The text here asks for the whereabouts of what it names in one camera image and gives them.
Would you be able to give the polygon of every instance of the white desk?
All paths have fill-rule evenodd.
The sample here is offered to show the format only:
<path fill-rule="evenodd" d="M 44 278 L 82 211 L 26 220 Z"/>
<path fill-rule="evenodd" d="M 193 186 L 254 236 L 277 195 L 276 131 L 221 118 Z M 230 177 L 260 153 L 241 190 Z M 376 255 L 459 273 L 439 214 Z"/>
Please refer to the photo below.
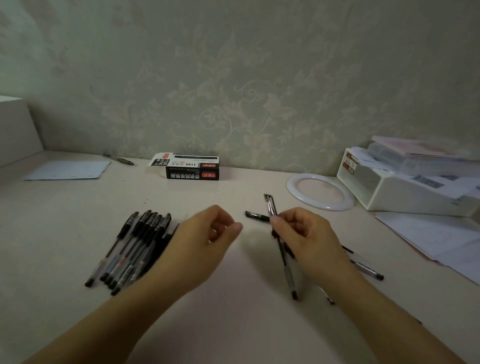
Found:
<path fill-rule="evenodd" d="M 183 297 L 135 348 L 132 363 L 374 363 L 357 329 L 317 289 L 290 299 L 263 193 L 278 210 L 302 206 L 331 221 L 341 242 L 385 275 L 372 283 L 469 363 L 480 362 L 480 288 L 422 258 L 359 204 L 344 212 L 304 205 L 290 173 L 222 168 L 219 182 L 173 181 L 134 160 L 99 180 L 21 178 L 49 159 L 101 156 L 41 152 L 0 169 L 0 362 L 18 363 L 110 298 L 83 286 L 125 219 L 147 209 L 181 220 L 219 204 L 244 230 L 211 279 Z M 318 194 L 329 194 L 317 187 Z"/>

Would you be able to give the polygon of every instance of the floral wallpaper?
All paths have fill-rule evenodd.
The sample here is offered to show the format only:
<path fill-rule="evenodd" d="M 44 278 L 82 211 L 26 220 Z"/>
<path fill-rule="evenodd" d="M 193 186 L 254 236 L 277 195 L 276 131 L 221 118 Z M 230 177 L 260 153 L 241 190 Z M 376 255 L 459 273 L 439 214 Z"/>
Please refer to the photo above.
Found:
<path fill-rule="evenodd" d="M 47 149 L 335 174 L 374 134 L 478 144 L 480 4 L 2 1 L 0 94 Z"/>

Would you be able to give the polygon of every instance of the sticker label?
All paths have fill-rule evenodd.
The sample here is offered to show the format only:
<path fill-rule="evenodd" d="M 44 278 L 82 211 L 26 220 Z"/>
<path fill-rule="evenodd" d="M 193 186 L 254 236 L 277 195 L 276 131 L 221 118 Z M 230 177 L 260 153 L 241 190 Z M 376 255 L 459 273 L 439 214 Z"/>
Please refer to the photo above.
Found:
<path fill-rule="evenodd" d="M 351 174 L 355 172 L 355 168 L 357 167 L 358 161 L 351 153 L 347 153 L 345 159 L 343 160 L 342 166 L 349 171 Z"/>

